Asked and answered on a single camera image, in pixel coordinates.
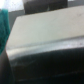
metal surface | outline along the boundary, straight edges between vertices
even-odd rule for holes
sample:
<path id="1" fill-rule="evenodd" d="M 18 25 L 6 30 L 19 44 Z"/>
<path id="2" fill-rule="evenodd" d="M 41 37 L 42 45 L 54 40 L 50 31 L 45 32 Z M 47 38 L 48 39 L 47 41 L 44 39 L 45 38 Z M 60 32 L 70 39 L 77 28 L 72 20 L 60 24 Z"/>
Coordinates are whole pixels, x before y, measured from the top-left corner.
<path id="1" fill-rule="evenodd" d="M 0 84 L 14 84 L 9 59 L 5 49 L 0 55 Z"/>
<path id="2" fill-rule="evenodd" d="M 7 50 L 15 81 L 84 71 L 84 37 Z"/>
<path id="3" fill-rule="evenodd" d="M 56 10 L 67 7 L 67 0 L 23 0 L 26 14 Z"/>
<path id="4" fill-rule="evenodd" d="M 16 19 L 6 46 L 15 81 L 84 72 L 83 8 Z"/>

gray surface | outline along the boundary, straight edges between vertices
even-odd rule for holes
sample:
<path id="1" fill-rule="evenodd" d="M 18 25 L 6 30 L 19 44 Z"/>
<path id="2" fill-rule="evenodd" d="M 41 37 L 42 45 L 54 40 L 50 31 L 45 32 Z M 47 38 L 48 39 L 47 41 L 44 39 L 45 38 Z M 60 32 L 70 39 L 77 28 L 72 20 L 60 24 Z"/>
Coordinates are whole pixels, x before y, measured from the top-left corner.
<path id="1" fill-rule="evenodd" d="M 15 22 L 15 19 L 18 16 L 24 15 L 24 10 L 19 10 L 19 11 L 13 11 L 13 12 L 9 12 L 9 24 L 10 24 L 10 29 L 12 29 L 13 24 Z"/>
<path id="2" fill-rule="evenodd" d="M 77 32 L 81 34 L 81 30 L 84 29 L 84 24 L 81 22 L 83 17 L 80 16 L 80 19 L 79 17 L 77 18 L 78 14 L 81 15 L 84 13 L 81 9 L 84 9 L 84 6 L 17 18 L 6 46 L 6 52 L 16 81 L 84 71 L 84 56 L 83 54 L 80 55 L 78 53 L 76 55 L 75 53 L 76 49 L 84 48 L 83 38 L 53 42 L 53 40 L 64 39 L 68 35 L 70 37 L 74 37 L 74 35 L 79 36 Z"/>
<path id="3" fill-rule="evenodd" d="M 68 7 L 84 5 L 84 0 L 75 0 L 68 2 Z"/>

